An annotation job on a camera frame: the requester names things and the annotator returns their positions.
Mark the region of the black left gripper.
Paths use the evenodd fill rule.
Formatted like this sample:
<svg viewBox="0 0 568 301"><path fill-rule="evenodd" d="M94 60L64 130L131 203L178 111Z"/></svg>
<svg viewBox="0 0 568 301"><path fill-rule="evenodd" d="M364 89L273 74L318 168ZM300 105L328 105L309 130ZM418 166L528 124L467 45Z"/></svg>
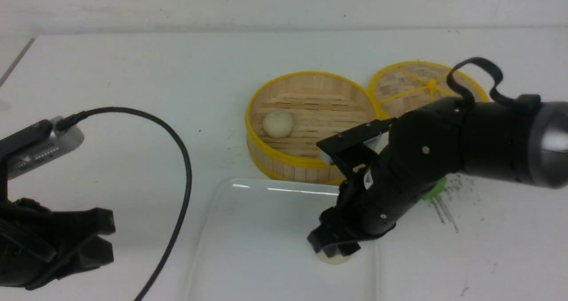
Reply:
<svg viewBox="0 0 568 301"><path fill-rule="evenodd" d="M34 290L106 266L114 262L112 243L100 237L85 237L115 231L114 215L108 209L52 213L30 198L2 201L1 287ZM55 244L51 242L54 238L84 239L65 245L55 256Z"/></svg>

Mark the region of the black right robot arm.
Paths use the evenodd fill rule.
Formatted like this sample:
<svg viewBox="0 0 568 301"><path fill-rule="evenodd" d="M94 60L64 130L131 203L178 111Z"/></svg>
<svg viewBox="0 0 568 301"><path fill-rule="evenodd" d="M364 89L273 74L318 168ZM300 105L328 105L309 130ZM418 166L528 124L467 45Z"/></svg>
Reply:
<svg viewBox="0 0 568 301"><path fill-rule="evenodd" d="M567 186L567 103L524 95L510 105L443 98L375 119L317 147L345 176L308 235L315 253L351 256L381 238L446 175Z"/></svg>

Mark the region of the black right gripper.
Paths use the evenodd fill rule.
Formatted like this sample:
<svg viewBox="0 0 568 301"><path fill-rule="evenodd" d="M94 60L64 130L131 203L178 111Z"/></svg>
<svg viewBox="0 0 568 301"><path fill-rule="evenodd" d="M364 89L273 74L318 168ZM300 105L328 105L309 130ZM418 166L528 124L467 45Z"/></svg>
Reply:
<svg viewBox="0 0 568 301"><path fill-rule="evenodd" d="M314 252L349 257L357 242L387 234L396 222L446 174L461 165L459 132L466 101L443 98L396 118L378 140L368 141L378 158L355 168L339 188L335 206L320 216L319 230L308 236Z"/></svg>

